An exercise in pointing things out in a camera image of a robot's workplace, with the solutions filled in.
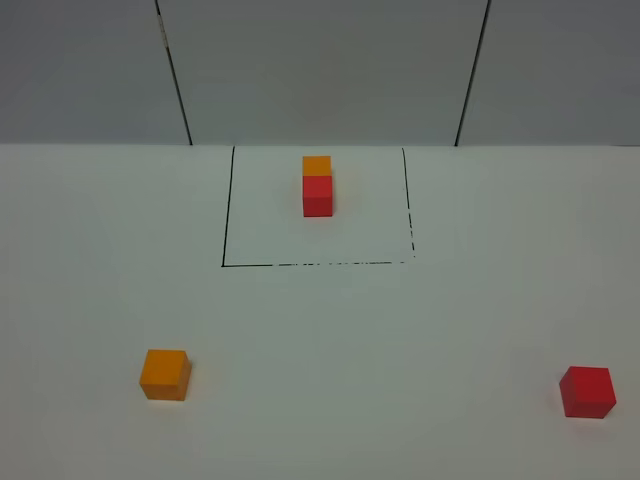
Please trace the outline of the red template block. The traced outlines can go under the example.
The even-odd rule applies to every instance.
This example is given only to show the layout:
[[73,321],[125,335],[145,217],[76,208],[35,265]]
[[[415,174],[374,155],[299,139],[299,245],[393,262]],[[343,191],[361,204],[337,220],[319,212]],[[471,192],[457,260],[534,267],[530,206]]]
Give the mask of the red template block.
[[331,217],[333,215],[332,177],[304,176],[302,200],[304,217]]

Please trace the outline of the orange template block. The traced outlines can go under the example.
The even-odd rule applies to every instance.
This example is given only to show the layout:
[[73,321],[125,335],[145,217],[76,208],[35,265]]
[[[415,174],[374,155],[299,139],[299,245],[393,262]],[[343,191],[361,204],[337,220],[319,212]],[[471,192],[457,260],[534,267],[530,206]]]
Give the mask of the orange template block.
[[302,173],[304,177],[332,175],[330,156],[304,156],[302,160]]

